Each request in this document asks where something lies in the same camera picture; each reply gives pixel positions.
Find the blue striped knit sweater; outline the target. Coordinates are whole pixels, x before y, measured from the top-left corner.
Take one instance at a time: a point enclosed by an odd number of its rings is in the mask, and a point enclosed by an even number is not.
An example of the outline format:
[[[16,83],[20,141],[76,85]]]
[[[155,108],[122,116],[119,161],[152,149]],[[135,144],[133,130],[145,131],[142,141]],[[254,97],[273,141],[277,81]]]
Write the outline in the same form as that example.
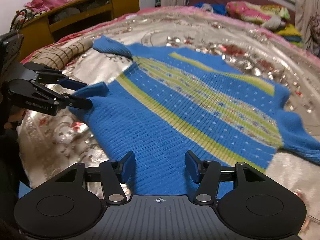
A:
[[[135,153],[128,181],[133,193],[194,191],[184,163],[189,150],[230,166],[244,161],[261,172],[280,148],[319,163],[319,142],[298,114],[284,109],[285,86],[189,48],[124,45],[102,36],[93,49],[132,64],[109,84],[78,90],[93,107],[71,112],[111,159]]]

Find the blue clothes on sofa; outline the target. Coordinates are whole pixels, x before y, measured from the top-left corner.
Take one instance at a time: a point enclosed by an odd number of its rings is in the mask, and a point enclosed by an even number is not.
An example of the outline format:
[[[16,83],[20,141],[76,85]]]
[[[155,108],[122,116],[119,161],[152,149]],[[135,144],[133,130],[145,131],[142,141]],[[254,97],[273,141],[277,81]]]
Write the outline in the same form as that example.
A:
[[[200,8],[202,11],[215,13],[218,15],[226,15],[227,10],[223,4],[208,4],[208,3],[197,3],[194,7]]]

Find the checked beige bamboo mat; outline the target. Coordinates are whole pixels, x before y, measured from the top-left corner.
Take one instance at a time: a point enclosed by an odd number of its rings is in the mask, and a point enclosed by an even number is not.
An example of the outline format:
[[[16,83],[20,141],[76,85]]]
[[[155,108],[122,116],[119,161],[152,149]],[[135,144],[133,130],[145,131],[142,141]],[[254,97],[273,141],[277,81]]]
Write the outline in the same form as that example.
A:
[[[76,41],[67,46],[52,46],[41,48],[27,61],[41,64],[50,68],[62,70],[76,56],[83,54],[93,45],[92,38]]]

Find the wooden desk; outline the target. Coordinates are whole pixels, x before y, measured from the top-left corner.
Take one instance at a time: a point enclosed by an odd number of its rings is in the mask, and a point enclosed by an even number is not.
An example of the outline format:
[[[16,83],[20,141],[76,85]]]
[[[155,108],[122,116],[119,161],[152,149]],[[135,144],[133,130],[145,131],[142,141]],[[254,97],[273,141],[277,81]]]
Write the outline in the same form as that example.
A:
[[[139,10],[139,0],[76,0],[52,9],[20,29],[24,40],[18,59],[21,61],[69,34]]]

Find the floral satin bedspread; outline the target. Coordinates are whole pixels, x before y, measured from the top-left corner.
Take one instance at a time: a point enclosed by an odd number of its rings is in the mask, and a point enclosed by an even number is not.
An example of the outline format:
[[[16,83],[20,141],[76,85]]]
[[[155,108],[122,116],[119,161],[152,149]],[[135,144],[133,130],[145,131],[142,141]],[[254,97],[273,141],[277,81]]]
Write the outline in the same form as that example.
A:
[[[198,9],[151,9],[36,50],[92,85],[87,113],[27,113],[21,157],[37,187],[77,162],[136,155],[126,194],[195,190],[184,154],[244,161],[307,205],[319,230],[319,59],[252,24]]]

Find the yellow folded cloth stack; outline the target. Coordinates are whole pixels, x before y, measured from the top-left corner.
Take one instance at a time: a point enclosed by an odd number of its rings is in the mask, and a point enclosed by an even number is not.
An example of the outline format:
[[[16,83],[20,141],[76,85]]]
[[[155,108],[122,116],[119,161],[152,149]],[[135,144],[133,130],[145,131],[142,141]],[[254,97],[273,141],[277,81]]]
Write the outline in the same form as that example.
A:
[[[285,40],[287,40],[287,42],[290,42],[299,48],[303,47],[302,35],[291,23],[285,24],[284,27],[279,28],[274,33],[283,37]]]

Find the beige right curtain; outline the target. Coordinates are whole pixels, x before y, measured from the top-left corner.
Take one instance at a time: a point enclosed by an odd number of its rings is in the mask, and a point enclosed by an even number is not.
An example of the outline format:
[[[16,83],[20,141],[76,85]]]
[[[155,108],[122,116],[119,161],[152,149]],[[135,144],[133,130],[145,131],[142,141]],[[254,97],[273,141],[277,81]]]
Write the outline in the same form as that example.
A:
[[[319,34],[312,32],[315,25],[319,30],[319,20],[312,22],[319,16],[319,0],[295,0],[295,6],[295,27],[302,35],[303,48],[319,57]]]

